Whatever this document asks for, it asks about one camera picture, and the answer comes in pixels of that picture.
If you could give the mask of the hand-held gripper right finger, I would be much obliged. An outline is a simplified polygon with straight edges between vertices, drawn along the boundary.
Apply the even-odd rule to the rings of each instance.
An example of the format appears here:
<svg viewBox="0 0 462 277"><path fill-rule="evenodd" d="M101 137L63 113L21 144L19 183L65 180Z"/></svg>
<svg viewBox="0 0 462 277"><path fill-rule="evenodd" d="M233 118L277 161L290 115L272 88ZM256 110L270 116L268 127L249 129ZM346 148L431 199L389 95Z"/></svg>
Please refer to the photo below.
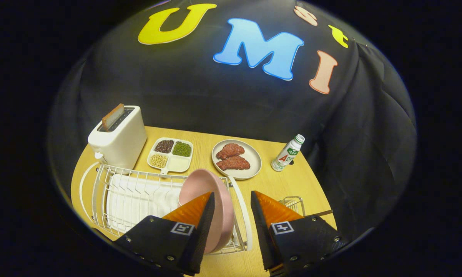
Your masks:
<svg viewBox="0 0 462 277"><path fill-rule="evenodd" d="M349 243L320 216L302 216L256 190L251 209L263 268L272 277L311 277Z"/></svg>

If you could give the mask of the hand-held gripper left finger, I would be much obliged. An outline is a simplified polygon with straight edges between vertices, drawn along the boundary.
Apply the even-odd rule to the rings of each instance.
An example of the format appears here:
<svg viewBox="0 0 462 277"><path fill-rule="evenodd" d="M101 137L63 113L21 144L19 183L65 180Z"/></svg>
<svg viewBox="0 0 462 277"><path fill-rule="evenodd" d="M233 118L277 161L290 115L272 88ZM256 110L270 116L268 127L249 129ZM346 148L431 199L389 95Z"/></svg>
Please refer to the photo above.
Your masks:
<svg viewBox="0 0 462 277"><path fill-rule="evenodd" d="M201 269L214 207L214 193L204 193L164 219L145 217L114 245L171 277L194 276Z"/></svg>

